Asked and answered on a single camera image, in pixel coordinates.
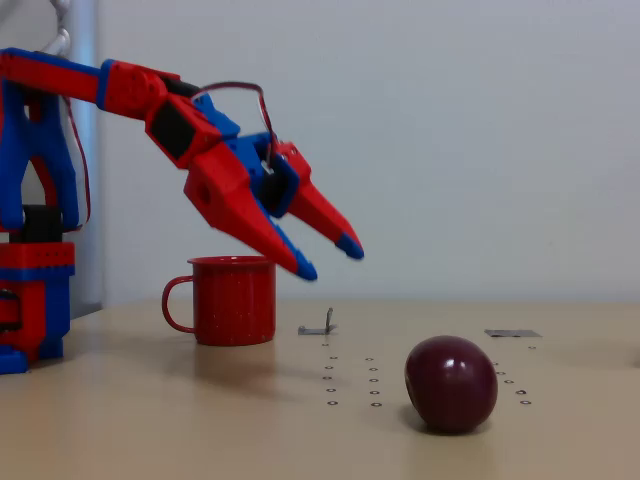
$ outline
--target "red enamel mug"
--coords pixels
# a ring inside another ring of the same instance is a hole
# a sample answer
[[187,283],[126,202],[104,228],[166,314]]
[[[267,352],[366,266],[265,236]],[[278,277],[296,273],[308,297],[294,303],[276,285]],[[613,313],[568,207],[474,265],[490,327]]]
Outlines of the red enamel mug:
[[[162,313],[180,332],[215,346],[255,345],[276,328],[275,265],[264,257],[192,258],[193,275],[176,277],[162,292]],[[167,305],[176,285],[193,282],[193,327],[176,323]]]

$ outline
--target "wooden tabletop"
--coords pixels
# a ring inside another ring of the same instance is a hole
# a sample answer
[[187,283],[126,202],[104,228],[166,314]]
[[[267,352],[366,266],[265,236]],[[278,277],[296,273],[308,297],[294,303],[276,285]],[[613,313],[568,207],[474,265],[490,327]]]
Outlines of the wooden tabletop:
[[[330,306],[328,339],[297,334]],[[505,372],[474,434],[426,433],[410,406],[404,361],[438,334]],[[638,305],[281,302],[273,342],[215,348],[150,301],[75,320],[65,342],[64,360],[0,377],[3,479],[638,478]]]

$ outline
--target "cable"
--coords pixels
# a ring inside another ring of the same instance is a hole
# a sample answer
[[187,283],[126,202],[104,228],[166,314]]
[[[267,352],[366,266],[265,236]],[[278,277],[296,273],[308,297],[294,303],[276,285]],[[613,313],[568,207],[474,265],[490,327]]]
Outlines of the cable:
[[[87,168],[87,157],[84,154],[84,148],[82,148],[82,142],[80,141],[80,135],[78,134],[78,128],[76,127],[76,121],[73,118],[73,111],[71,110],[71,100],[69,97],[62,97],[65,105],[67,106],[67,112],[69,115],[69,120],[71,122],[71,129],[73,130],[73,136],[76,139],[76,143],[78,144],[78,150],[80,150],[80,156],[82,157],[82,167],[84,168],[84,194],[87,202],[87,220],[85,221],[85,225],[89,223],[89,218],[91,218],[91,191],[89,189],[89,169]],[[71,231],[78,231],[82,228],[82,225],[76,227]]]
[[209,85],[205,85],[200,90],[198,90],[198,92],[196,92],[191,97],[191,100],[193,101],[207,92],[211,92],[214,90],[223,90],[225,88],[240,88],[242,90],[252,90],[258,94],[258,103],[260,105],[260,112],[262,113],[262,121],[264,123],[264,126],[269,131],[269,136],[271,140],[269,143],[269,148],[267,150],[267,158],[266,158],[267,165],[269,165],[271,163],[271,155],[276,151],[277,137],[273,131],[273,127],[271,126],[271,119],[269,118],[267,105],[264,101],[264,90],[262,90],[262,87],[260,85],[258,85],[257,83],[237,82],[237,81],[210,83]]

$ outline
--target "dark red apple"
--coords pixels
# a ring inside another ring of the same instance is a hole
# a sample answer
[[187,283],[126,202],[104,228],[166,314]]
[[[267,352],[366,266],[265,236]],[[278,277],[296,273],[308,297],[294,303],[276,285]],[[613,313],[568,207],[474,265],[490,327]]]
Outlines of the dark red apple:
[[404,370],[407,391],[427,427],[443,433],[470,432],[496,404],[493,364],[473,342],[432,337],[416,345]]

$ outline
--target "metal plate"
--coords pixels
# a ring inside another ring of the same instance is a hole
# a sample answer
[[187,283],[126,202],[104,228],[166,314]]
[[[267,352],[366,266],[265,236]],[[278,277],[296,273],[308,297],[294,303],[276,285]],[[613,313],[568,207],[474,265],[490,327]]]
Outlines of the metal plate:
[[542,337],[533,330],[485,330],[484,333],[490,337]]

